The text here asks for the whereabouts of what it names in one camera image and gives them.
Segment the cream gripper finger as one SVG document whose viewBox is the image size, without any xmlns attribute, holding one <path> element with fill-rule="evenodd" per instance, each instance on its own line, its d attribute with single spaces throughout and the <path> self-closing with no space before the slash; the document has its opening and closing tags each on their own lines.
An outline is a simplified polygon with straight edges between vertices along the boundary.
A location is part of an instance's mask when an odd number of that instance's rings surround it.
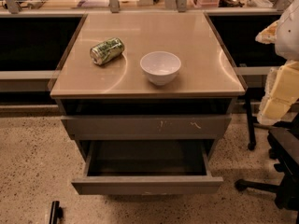
<svg viewBox="0 0 299 224">
<path fill-rule="evenodd" d="M 274 44 L 277 40 L 278 21 L 272 22 L 255 37 L 255 40 L 262 44 Z"/>
</svg>

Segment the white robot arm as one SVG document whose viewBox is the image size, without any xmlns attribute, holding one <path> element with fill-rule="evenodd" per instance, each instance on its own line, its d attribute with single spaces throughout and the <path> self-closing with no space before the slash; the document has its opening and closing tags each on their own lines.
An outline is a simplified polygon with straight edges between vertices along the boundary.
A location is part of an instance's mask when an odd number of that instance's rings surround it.
<svg viewBox="0 0 299 224">
<path fill-rule="evenodd" d="M 286 59 L 280 68 L 270 69 L 257 115 L 260 124 L 274 125 L 299 99 L 299 0 L 293 0 L 255 40 L 274 44 L 276 55 Z"/>
</svg>

